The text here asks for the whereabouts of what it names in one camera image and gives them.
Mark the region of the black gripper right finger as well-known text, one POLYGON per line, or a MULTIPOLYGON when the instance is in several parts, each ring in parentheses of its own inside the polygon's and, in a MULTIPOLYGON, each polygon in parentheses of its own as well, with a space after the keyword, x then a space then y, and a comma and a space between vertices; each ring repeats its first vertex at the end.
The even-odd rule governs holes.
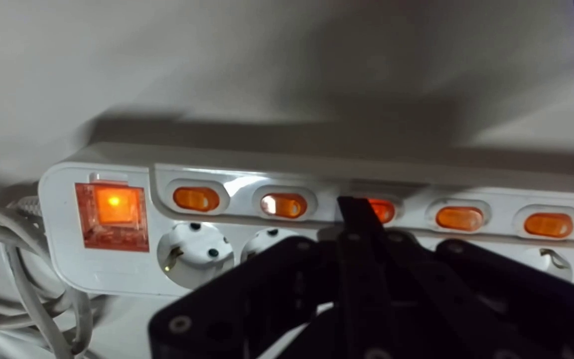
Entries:
POLYGON ((464 239, 428 250, 390 229, 382 248, 464 359, 574 359, 574 282, 464 239))

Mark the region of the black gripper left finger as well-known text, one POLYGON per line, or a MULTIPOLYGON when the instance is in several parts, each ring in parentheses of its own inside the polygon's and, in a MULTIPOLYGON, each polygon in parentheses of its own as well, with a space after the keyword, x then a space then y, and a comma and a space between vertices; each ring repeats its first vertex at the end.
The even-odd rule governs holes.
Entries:
POLYGON ((368 201, 343 197, 327 239, 291 235, 159 308, 151 359, 257 359, 287 330, 279 359, 366 359, 384 346, 382 235, 368 201))

